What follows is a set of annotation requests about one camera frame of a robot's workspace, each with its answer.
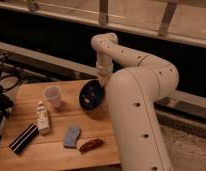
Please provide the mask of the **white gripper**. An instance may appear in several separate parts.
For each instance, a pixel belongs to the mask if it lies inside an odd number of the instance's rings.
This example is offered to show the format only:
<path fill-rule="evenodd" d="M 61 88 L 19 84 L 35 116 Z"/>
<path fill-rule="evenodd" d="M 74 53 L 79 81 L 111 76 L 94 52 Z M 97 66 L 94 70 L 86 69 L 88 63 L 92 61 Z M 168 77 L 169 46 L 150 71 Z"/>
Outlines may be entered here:
<path fill-rule="evenodd" d="M 110 76 L 113 73 L 113 66 L 112 65 L 110 65 L 110 66 L 98 65 L 96 67 L 96 70 L 97 70 L 97 77 L 98 77 L 100 85 L 102 87 L 105 87 Z"/>

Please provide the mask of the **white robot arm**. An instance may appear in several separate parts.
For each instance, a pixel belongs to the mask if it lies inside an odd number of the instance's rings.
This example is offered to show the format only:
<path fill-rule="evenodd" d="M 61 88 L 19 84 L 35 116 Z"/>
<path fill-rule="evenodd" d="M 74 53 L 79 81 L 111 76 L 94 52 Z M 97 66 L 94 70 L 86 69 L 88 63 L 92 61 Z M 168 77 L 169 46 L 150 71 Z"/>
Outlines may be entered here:
<path fill-rule="evenodd" d="M 154 102 L 176 89 L 176 67 L 155 55 L 118 44 L 114 33 L 91 39 L 123 171 L 173 171 Z"/>

